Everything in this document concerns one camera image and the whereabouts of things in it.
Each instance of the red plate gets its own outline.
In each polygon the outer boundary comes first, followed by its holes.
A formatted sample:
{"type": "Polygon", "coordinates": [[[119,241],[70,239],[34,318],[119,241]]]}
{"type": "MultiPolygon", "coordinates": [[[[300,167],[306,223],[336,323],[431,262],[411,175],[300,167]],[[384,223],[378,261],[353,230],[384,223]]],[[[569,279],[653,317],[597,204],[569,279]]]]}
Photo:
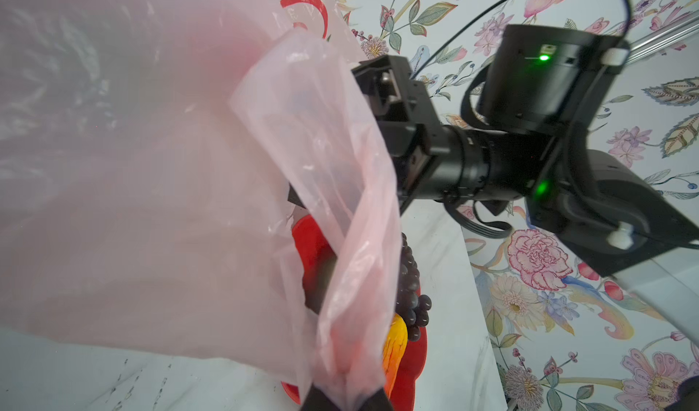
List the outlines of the red plate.
{"type": "MultiPolygon", "coordinates": [[[[317,264],[335,254],[310,215],[296,223],[292,229],[292,235],[303,262],[303,286],[307,287],[315,280],[317,264]]],[[[398,366],[396,383],[390,398],[396,411],[412,411],[415,405],[415,380],[422,373],[427,359],[427,331],[425,328],[420,328],[420,332],[421,337],[418,341],[407,343],[406,353],[398,366]]],[[[289,397],[301,405],[299,389],[285,382],[282,382],[282,386],[289,397]]]]}

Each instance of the silver metal bar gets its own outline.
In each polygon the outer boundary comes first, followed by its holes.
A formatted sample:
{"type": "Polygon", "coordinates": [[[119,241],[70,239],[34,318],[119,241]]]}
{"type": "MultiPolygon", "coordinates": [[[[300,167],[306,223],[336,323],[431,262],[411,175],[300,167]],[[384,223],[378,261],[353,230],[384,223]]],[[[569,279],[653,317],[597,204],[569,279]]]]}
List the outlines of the silver metal bar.
{"type": "Polygon", "coordinates": [[[631,44],[631,54],[626,59],[626,65],[647,58],[659,50],[699,33],[699,11],[695,11],[680,21],[654,31],[649,36],[631,44]]]}

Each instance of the translucent plastic bag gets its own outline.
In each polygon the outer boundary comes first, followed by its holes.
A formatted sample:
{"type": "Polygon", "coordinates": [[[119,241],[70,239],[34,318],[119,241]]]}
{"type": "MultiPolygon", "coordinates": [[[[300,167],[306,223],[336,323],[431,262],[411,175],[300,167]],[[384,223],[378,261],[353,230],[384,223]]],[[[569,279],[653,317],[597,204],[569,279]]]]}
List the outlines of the translucent plastic bag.
{"type": "Polygon", "coordinates": [[[279,0],[0,6],[0,321],[227,357],[345,410],[380,389],[396,180],[351,35],[279,0]],[[287,180],[338,254],[319,316],[287,180]]]}

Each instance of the floral wallpaper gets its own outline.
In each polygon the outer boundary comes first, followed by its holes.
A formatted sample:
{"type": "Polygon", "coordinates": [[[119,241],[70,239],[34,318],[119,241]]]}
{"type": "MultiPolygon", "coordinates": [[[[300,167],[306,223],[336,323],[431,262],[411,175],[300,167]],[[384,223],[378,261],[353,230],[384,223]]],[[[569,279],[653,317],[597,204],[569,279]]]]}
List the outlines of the floral wallpaper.
{"type": "MultiPolygon", "coordinates": [[[[368,58],[405,55],[413,69],[496,0],[337,0],[368,58]]],[[[699,9],[699,0],[633,0],[631,40],[699,9]]],[[[466,127],[461,99],[507,24],[623,30],[619,0],[510,0],[443,50],[419,79],[444,122],[466,127]]],[[[589,131],[606,151],[699,222],[699,39],[629,66],[589,131]]],[[[474,218],[473,209],[461,212],[474,218]]],[[[699,348],[642,300],[601,278],[529,223],[523,201],[504,241],[464,232],[503,390],[522,411],[660,411],[699,375],[699,348]]]]}

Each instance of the tabletop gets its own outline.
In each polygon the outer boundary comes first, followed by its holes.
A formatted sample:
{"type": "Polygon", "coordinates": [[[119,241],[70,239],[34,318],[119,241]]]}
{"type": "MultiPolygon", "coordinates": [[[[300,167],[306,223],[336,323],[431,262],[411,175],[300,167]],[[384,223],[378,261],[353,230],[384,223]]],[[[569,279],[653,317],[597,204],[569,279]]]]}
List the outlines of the tabletop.
{"type": "MultiPolygon", "coordinates": [[[[401,218],[433,309],[415,410],[505,410],[461,228],[415,201],[401,218]]],[[[54,343],[0,329],[5,411],[297,410],[278,380],[227,359],[54,343]]]]}

